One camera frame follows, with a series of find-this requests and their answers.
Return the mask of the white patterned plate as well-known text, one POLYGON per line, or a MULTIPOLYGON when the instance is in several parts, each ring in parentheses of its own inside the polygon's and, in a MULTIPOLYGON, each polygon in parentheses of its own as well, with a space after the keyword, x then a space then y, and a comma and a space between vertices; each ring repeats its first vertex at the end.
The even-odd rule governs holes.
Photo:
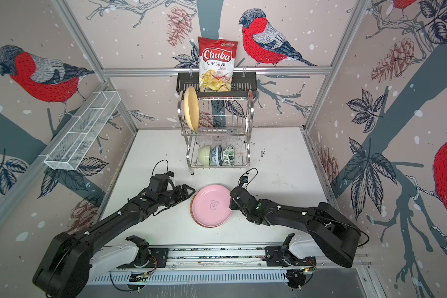
POLYGON ((199 225, 199 226, 201 226, 201 227, 204 227, 204 228, 207 228, 206 226, 204 226, 204 225, 202 225, 201 223, 199 223, 198 220, 197 220, 197 219, 195 218, 195 216, 194 216, 194 212, 193 212, 193 203, 194 203, 194 199, 195 199, 195 197, 192 198, 191 203, 190 203, 190 207, 189 207, 191 218, 193 219, 193 221, 194 221, 197 225, 199 225))

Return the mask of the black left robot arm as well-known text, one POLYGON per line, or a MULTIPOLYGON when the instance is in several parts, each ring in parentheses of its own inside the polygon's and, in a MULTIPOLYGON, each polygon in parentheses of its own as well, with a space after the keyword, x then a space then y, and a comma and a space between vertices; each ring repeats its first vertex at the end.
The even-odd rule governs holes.
POLYGON ((91 277, 91 259, 107 243, 145 219, 160 206, 165 209, 189 199, 196 190, 175 186, 174 173, 156 174, 149 186, 129 199, 118 211, 82 231, 55 236, 45 252, 32 282, 48 298, 75 298, 91 277))

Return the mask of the yellow plate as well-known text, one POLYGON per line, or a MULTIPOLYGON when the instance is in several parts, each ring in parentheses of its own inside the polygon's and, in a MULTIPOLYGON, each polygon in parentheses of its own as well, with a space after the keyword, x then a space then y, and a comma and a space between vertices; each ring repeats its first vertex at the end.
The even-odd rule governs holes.
POLYGON ((195 132, 199 128, 200 110, 198 96, 193 86, 185 91, 183 101, 187 126, 195 132))

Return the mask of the pink plate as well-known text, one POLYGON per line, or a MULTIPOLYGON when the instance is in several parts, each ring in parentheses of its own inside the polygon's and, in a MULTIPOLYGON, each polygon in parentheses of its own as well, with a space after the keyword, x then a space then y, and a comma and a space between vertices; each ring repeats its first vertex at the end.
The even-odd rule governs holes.
POLYGON ((231 216, 230 191, 222 185, 202 188, 193 203, 193 212, 199 223, 207 228, 224 224, 231 216))

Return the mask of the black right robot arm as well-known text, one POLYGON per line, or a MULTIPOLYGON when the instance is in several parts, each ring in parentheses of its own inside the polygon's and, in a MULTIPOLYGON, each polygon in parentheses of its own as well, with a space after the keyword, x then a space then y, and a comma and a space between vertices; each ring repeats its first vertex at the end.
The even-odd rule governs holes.
POLYGON ((235 187, 230 197, 230 209, 239 210, 247 221, 308 233, 328 259, 341 267, 352 267, 362 231, 330 204, 285 206, 269 199, 257 200, 243 186, 235 187))

